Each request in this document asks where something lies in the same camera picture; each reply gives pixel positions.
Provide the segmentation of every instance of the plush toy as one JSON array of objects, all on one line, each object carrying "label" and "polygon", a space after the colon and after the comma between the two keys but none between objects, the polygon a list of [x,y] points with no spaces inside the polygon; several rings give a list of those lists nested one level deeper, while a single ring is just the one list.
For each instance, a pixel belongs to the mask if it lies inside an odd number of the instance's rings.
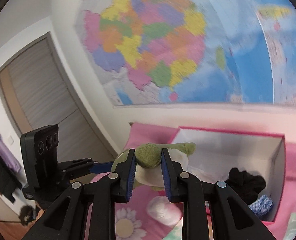
[{"label": "plush toy", "polygon": [[[167,148],[171,160],[179,162],[184,171],[187,170],[188,156],[196,149],[194,143],[176,144],[142,144],[135,150],[137,162],[134,188],[140,185],[151,186],[153,190],[163,190],[164,181],[161,171],[161,150]],[[111,172],[114,172],[118,163],[127,159],[129,149],[122,152],[114,161]]]}]

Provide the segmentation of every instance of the colorful map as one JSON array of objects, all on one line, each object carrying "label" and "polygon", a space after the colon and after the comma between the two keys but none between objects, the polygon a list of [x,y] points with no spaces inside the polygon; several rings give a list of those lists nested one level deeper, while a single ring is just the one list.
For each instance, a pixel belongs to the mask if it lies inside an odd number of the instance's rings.
[{"label": "colorful map", "polygon": [[115,106],[296,106],[288,0],[82,0],[76,31]]}]

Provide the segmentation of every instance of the door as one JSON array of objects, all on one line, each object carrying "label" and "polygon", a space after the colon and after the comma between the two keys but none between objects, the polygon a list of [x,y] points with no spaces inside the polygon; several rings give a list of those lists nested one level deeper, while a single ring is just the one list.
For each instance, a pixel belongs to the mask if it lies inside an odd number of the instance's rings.
[{"label": "door", "polygon": [[83,107],[67,78],[51,36],[45,35],[8,61],[0,87],[21,134],[58,124],[58,162],[91,157],[107,162],[116,155]]}]

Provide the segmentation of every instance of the silver screw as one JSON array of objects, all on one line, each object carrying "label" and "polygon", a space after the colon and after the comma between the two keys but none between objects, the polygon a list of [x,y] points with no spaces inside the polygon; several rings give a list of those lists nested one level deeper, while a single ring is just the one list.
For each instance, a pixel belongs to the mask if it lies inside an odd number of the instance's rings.
[{"label": "silver screw", "polygon": [[182,173],[180,173],[180,177],[182,177],[183,179],[187,179],[187,178],[189,178],[189,173],[188,172],[182,172]]},{"label": "silver screw", "polygon": [[71,186],[72,186],[72,188],[80,188],[81,183],[77,181],[77,182],[74,182]]},{"label": "silver screw", "polygon": [[226,182],[224,182],[224,181],[222,181],[222,180],[218,181],[218,182],[217,182],[217,185],[218,185],[218,187],[222,187],[222,188],[224,188],[224,187],[227,186]]},{"label": "silver screw", "polygon": [[115,173],[115,172],[113,172],[113,173],[110,173],[110,174],[108,175],[108,177],[109,177],[109,179],[116,179],[116,178],[118,177],[118,174]]}]

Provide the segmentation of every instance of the map of china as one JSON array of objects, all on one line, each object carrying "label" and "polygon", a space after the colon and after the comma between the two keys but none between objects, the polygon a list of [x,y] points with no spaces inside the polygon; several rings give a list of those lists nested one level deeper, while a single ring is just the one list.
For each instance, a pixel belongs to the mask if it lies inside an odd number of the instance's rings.
[{"label": "map of china", "polygon": [[96,64],[127,68],[140,90],[150,82],[173,90],[196,72],[205,50],[205,18],[190,0],[113,0],[101,14],[86,11],[84,27]]}]

